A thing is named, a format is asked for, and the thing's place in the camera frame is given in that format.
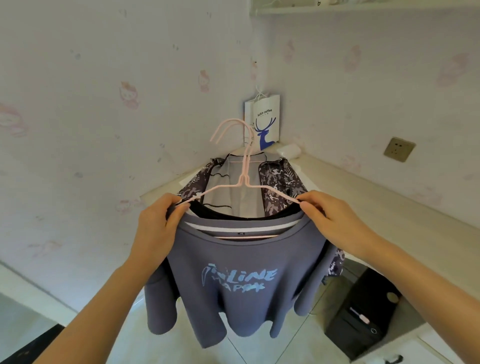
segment white roll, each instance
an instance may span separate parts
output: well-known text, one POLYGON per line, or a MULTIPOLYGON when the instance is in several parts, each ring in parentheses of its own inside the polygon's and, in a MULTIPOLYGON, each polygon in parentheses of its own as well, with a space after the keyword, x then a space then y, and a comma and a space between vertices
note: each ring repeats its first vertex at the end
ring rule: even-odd
POLYGON ((296 144, 289 144, 276 150, 276 152, 286 159, 295 159, 300 157, 301 149, 296 144))

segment shirt sleeve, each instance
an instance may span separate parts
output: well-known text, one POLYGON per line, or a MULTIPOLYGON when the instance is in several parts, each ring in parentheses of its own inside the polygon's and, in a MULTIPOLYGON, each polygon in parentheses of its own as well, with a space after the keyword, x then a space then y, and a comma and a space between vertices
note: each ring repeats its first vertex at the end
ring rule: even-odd
POLYGON ((295 301, 294 310, 300 316, 305 316, 312 310, 313 300, 318 287, 322 283, 322 279, 328 274, 330 264, 335 257, 336 246, 329 241, 326 241, 326 244, 327 246, 322 252, 322 259, 320 259, 295 301))
POLYGON ((145 285, 147 324, 151 333, 162 335, 177 322, 175 303, 180 297, 168 258, 157 268, 145 285))

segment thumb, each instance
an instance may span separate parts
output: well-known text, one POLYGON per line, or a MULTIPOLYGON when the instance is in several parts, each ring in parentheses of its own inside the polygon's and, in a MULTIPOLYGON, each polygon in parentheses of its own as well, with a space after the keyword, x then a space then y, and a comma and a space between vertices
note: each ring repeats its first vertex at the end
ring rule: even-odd
POLYGON ((310 202, 300 202, 300 208, 315 223, 320 232, 326 229, 326 225, 330 222, 314 205, 310 202))
POLYGON ((176 229, 183 214, 189 209, 190 204, 177 206, 167 220, 167 229, 176 229))

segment white paper bag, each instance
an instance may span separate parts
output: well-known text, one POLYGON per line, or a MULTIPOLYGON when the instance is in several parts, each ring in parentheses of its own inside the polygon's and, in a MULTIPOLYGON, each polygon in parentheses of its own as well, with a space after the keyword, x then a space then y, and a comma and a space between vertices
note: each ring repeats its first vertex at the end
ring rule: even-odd
POLYGON ((253 151, 264 150, 280 139, 280 95, 245 102, 244 120, 255 131, 253 151))

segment shelf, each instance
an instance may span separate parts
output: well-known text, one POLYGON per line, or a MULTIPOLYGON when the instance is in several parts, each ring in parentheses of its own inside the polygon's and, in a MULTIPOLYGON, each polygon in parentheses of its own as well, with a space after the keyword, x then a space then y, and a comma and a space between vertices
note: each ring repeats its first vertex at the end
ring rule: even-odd
POLYGON ((480 6, 480 0, 250 0, 250 14, 480 6))

